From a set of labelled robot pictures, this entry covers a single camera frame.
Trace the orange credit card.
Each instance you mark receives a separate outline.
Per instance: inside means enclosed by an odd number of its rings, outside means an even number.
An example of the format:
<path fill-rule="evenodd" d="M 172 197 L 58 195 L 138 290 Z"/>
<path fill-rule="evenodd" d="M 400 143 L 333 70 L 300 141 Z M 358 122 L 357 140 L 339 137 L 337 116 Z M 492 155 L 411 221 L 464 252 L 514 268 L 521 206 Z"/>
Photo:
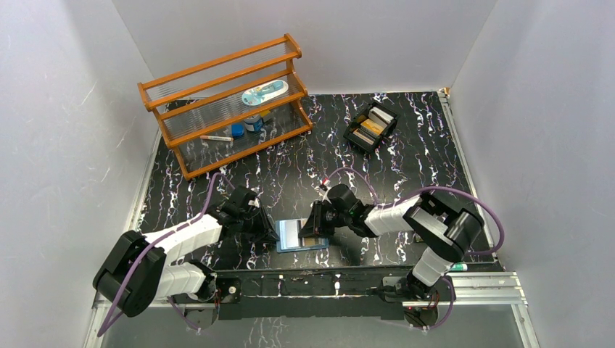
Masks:
<path fill-rule="evenodd" d="M 327 239 L 322 238 L 304 238 L 302 241 L 305 247 L 320 247 L 323 245 L 326 246 L 326 243 L 328 242 Z"/>

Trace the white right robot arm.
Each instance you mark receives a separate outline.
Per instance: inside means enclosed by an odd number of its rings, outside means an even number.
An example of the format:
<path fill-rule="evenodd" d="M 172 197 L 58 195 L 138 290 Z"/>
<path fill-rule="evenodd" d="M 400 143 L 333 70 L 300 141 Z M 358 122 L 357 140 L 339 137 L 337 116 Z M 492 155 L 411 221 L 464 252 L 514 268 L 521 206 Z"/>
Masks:
<path fill-rule="evenodd" d="M 484 230 L 479 214 L 446 197 L 452 191 L 447 187 L 426 187 L 404 202 L 377 205 L 362 202 L 347 185 L 339 184 L 330 188 L 322 200 L 312 203 L 310 216 L 298 236 L 326 238 L 343 227 L 363 238 L 413 232 L 426 243 L 417 263 L 403 278 L 383 278 L 370 293 L 388 302 L 426 300 Z"/>

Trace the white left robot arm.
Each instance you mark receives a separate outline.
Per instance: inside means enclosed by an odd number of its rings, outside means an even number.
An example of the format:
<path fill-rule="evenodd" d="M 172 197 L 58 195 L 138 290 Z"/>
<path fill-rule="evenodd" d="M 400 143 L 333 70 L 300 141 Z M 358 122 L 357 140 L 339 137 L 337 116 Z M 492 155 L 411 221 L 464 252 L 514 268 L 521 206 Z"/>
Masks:
<path fill-rule="evenodd" d="M 245 186 L 178 225 L 146 234 L 123 233 L 94 276 L 93 287 L 128 317 L 142 313 L 154 300 L 180 294 L 208 302 L 218 293 L 214 270 L 178 259 L 234 234 L 252 243 L 279 239 L 257 193 Z"/>

